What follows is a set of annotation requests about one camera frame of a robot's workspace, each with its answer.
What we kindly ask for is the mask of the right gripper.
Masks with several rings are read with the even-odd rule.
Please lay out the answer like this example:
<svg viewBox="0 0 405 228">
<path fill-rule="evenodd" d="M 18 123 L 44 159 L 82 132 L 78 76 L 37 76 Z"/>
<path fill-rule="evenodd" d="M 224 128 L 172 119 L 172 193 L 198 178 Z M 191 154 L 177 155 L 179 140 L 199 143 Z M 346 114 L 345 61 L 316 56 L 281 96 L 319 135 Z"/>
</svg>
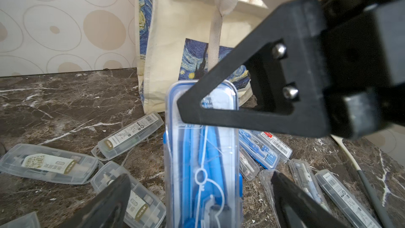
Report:
<svg viewBox="0 0 405 228">
<path fill-rule="evenodd" d="M 357 139 L 405 124 L 405 0 L 320 0 L 331 86 L 316 135 Z"/>
</svg>

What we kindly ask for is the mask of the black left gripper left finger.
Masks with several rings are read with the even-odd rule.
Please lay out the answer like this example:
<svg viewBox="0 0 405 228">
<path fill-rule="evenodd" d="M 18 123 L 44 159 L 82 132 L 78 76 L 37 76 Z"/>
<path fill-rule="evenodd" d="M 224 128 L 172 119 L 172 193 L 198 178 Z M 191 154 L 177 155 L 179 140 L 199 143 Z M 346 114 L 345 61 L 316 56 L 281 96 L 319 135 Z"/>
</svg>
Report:
<svg viewBox="0 0 405 228">
<path fill-rule="evenodd" d="M 60 228 L 121 228 L 130 197 L 127 174 L 120 175 Z"/>
</svg>

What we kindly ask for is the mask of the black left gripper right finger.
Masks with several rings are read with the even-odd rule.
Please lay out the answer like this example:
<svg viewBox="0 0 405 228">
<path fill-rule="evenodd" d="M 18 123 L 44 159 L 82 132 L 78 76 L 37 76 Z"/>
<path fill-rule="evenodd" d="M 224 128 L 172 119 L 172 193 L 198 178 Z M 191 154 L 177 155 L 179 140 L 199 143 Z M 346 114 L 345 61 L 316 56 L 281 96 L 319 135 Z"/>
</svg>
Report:
<svg viewBox="0 0 405 228">
<path fill-rule="evenodd" d="M 282 228 L 344 228 L 345 225 L 326 211 L 314 199 L 283 173 L 274 171 L 274 206 Z"/>
</svg>

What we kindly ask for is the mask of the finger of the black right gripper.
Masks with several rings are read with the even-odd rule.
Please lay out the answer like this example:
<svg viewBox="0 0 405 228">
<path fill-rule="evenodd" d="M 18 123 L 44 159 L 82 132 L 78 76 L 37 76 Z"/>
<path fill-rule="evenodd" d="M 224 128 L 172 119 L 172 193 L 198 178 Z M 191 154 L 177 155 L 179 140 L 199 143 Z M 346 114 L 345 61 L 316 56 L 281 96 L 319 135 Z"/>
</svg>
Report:
<svg viewBox="0 0 405 228">
<path fill-rule="evenodd" d="M 183 122 L 321 138 L 331 132 L 324 91 L 330 85 L 319 0 L 277 7 L 177 101 Z M 207 109 L 201 104 L 240 66 L 249 72 L 254 108 Z"/>
</svg>

